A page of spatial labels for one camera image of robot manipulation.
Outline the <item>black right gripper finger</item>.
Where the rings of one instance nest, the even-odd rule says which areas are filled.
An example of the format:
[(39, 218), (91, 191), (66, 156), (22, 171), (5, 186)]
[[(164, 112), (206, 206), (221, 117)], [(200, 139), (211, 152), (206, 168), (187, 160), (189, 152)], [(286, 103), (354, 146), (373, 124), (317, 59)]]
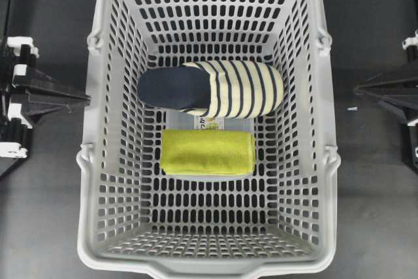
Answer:
[(368, 78), (358, 84), (354, 92), (357, 95), (388, 95), (391, 90), (409, 90), (417, 88), (417, 69), (384, 72)]
[(392, 112), (400, 123), (417, 125), (417, 95), (378, 95), (365, 91), (356, 91), (355, 94), (376, 101), (379, 106)]

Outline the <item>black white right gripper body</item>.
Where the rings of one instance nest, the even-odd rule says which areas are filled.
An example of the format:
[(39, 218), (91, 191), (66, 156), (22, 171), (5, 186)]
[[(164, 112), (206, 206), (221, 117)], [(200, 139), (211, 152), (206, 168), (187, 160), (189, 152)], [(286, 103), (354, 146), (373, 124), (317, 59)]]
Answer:
[(409, 92), (407, 126), (411, 146), (412, 163), (417, 163), (417, 30), (412, 37), (402, 42), (403, 49), (407, 52), (408, 63), (405, 64), (406, 78), (404, 87)]

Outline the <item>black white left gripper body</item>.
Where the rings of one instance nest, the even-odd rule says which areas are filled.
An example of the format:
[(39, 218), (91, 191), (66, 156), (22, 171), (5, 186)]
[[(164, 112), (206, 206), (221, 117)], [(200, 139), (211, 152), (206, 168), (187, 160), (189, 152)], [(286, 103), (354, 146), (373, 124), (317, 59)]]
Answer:
[(9, 37), (1, 45), (1, 157), (27, 157), (33, 123), (22, 113), (25, 89), (13, 80), (36, 64), (38, 49), (31, 37)]

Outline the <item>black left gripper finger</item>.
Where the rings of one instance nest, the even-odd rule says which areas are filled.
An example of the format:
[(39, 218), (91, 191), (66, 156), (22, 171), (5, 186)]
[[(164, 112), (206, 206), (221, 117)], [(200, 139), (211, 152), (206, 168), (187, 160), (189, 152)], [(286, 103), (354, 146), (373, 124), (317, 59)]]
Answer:
[(59, 95), (83, 100), (90, 99), (83, 91), (65, 85), (34, 67), (15, 67), (12, 75), (12, 85), (15, 88), (25, 88), (47, 95)]
[(39, 95), (34, 93), (14, 94), (9, 102), (9, 120), (37, 122), (40, 117), (59, 111), (72, 112), (89, 105), (89, 100), (74, 99), (59, 95)]

